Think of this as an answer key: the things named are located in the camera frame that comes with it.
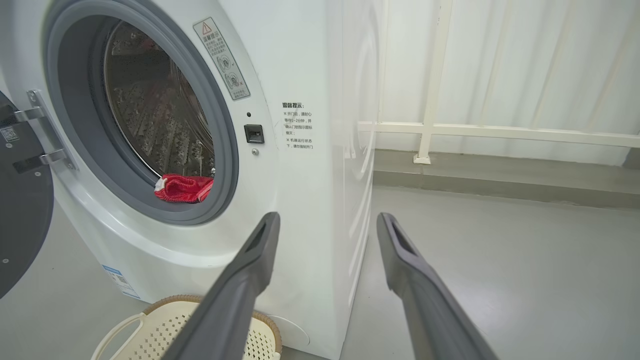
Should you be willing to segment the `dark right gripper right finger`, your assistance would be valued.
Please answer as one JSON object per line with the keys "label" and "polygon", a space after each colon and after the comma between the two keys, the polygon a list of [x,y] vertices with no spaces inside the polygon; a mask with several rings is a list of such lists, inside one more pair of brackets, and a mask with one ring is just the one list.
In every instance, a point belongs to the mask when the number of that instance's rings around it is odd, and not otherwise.
{"label": "dark right gripper right finger", "polygon": [[386,282],[400,298],[417,360],[495,360],[482,333],[393,214],[376,219]]}

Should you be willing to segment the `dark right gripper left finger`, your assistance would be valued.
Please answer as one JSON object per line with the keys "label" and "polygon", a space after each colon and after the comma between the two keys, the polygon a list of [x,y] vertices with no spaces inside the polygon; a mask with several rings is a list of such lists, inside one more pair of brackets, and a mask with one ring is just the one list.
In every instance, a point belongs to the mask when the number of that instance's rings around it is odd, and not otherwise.
{"label": "dark right gripper left finger", "polygon": [[164,360],[241,360],[256,299],[270,284],[281,229],[278,212],[258,221],[222,271]]}

